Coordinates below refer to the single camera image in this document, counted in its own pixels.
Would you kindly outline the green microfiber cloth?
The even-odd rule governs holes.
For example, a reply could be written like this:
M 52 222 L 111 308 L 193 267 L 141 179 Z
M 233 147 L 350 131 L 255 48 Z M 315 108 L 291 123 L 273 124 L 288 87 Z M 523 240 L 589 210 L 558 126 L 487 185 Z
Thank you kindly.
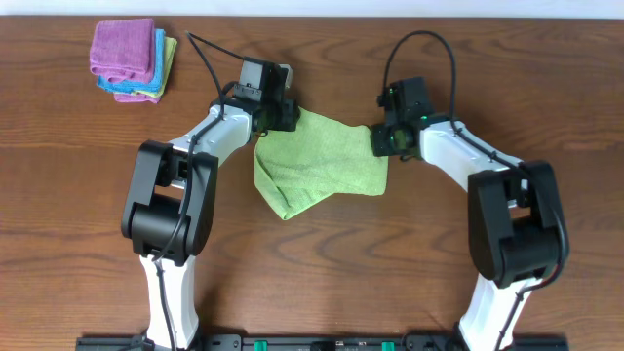
M 253 181 L 268 206 L 289 220 L 334 194 L 385 193 L 388 159 L 371 149 L 371 130 L 305 109 L 293 132 L 270 132 L 253 153 Z

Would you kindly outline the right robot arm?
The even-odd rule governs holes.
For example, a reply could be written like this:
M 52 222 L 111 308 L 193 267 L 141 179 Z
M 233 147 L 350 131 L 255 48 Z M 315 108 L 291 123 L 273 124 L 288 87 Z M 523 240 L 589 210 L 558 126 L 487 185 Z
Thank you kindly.
M 373 154 L 433 165 L 468 196 L 469 253 L 478 278 L 446 349 L 521 348 L 513 328 L 527 299 L 557 279 L 568 255 L 552 167 L 501 153 L 436 112 L 421 77 L 384 86 L 376 101 L 385 120 L 371 128 Z

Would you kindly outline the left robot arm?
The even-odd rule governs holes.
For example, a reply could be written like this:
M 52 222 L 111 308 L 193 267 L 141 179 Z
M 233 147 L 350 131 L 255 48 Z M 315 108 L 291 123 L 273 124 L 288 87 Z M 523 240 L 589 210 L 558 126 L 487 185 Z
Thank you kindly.
M 254 135 L 295 130 L 300 112 L 286 96 L 292 79 L 287 64 L 245 57 L 239 80 L 219 90 L 204 120 L 169 142 L 140 146 L 121 230 L 147 279 L 147 347 L 197 345 L 194 269 L 213 225 L 218 169 Z

